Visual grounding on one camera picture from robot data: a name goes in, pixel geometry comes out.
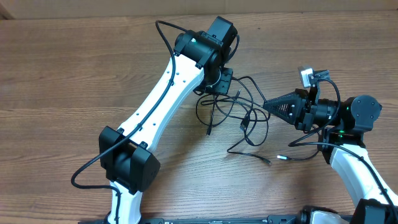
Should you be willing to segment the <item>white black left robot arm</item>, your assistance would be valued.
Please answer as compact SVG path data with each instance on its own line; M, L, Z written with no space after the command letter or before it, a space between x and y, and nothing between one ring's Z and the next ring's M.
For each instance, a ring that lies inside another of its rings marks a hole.
M169 63L144 102L118 129L99 135L100 164L113 190L105 223L139 223L142 194L155 179L155 151L169 121L190 93L219 96L228 92L233 71L225 64L238 41L233 23L218 16L207 31L182 29Z

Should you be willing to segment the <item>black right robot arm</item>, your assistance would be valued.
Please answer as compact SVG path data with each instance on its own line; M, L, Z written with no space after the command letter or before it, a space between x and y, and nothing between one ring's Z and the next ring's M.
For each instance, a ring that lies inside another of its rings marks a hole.
M351 223L397 223L397 194L372 165L363 142L373 129L382 105L369 95L346 101L321 99L316 90L296 89L264 103L264 109L311 133L320 134L314 146L341 177L355 206Z

